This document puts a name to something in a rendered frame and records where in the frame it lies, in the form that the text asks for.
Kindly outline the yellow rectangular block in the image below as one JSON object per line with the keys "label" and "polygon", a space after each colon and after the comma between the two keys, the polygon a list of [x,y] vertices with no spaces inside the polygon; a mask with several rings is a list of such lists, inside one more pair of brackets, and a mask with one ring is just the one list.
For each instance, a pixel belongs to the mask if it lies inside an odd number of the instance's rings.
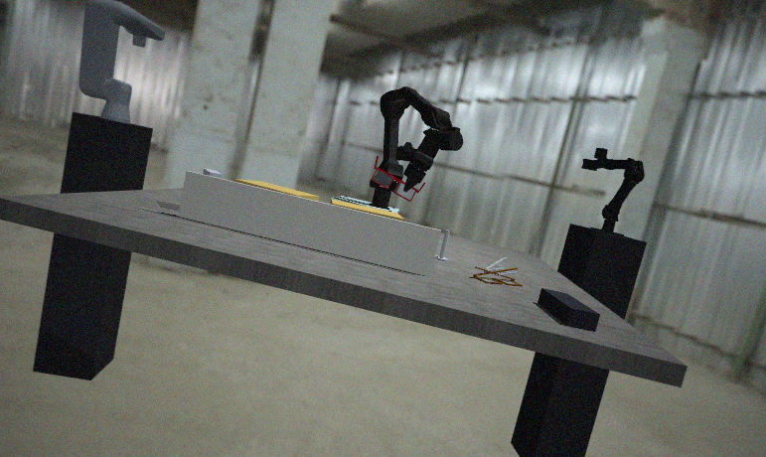
{"label": "yellow rectangular block", "polygon": [[261,181],[249,181],[249,180],[239,180],[239,179],[234,179],[234,181],[238,182],[238,183],[242,183],[242,184],[246,184],[246,185],[250,185],[250,186],[266,189],[266,190],[271,190],[271,191],[275,191],[275,192],[279,192],[279,193],[283,193],[283,194],[288,194],[288,195],[292,195],[292,196],[296,196],[296,197],[300,197],[300,198],[305,198],[305,199],[309,199],[309,200],[313,200],[313,201],[319,201],[319,196],[307,194],[307,193],[304,193],[304,192],[300,192],[300,191],[296,191],[296,190],[280,187],[280,186],[277,186],[277,185],[273,185],[273,184],[269,184],[269,183],[265,183],[265,182],[261,182]]}

